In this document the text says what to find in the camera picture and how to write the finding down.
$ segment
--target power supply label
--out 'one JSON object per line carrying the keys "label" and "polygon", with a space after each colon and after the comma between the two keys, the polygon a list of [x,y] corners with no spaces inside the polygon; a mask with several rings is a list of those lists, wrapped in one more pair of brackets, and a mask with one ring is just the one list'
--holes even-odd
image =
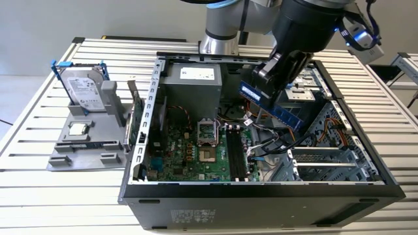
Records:
{"label": "power supply label", "polygon": [[181,79],[216,80],[216,70],[185,67],[181,69]]}
{"label": "power supply label", "polygon": [[95,81],[89,77],[70,77],[67,81],[79,105],[89,111],[103,111],[105,105]]}
{"label": "power supply label", "polygon": [[217,210],[171,210],[174,223],[213,223]]}

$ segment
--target ram slot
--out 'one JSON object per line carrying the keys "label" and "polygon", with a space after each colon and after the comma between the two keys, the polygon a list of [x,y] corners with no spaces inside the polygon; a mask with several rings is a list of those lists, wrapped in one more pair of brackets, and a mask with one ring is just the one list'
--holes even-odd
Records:
{"label": "ram slot", "polygon": [[232,181],[245,181],[248,172],[240,130],[228,130],[228,148]]}

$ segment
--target metal rail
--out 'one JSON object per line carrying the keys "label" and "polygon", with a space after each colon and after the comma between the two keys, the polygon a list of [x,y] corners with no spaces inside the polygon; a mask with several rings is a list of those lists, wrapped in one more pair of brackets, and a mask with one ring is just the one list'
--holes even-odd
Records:
{"label": "metal rail", "polygon": [[[196,43],[86,39],[73,44],[62,60],[109,65],[118,81],[118,95],[131,102],[127,81],[135,79],[146,97],[158,51],[198,52]],[[270,47],[241,46],[245,56],[268,57]],[[265,230],[277,233],[341,235],[418,234],[418,125],[411,112],[369,66],[346,51],[316,54],[340,87],[372,142],[401,184],[408,198],[342,229]],[[142,232],[129,207],[118,205],[123,169],[93,172],[47,172],[54,144],[69,116],[69,97],[49,76],[15,126],[0,142],[0,228],[13,234]],[[222,233],[249,231],[214,231]]]}

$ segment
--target hard drive label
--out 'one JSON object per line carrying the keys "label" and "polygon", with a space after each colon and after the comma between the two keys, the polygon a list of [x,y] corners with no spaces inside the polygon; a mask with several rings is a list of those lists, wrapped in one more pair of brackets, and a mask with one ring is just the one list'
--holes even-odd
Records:
{"label": "hard drive label", "polygon": [[89,77],[70,77],[67,81],[81,106],[89,111],[105,110],[95,81]]}

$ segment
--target cpu chip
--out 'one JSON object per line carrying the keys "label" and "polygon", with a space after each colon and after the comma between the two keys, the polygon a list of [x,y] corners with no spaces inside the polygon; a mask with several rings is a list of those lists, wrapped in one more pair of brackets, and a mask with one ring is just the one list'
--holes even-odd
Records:
{"label": "cpu chip", "polygon": [[212,147],[200,148],[200,161],[208,163],[217,162],[216,148]]}
{"label": "cpu chip", "polygon": [[71,136],[82,136],[87,132],[87,124],[86,123],[74,123],[70,127],[69,135]]}

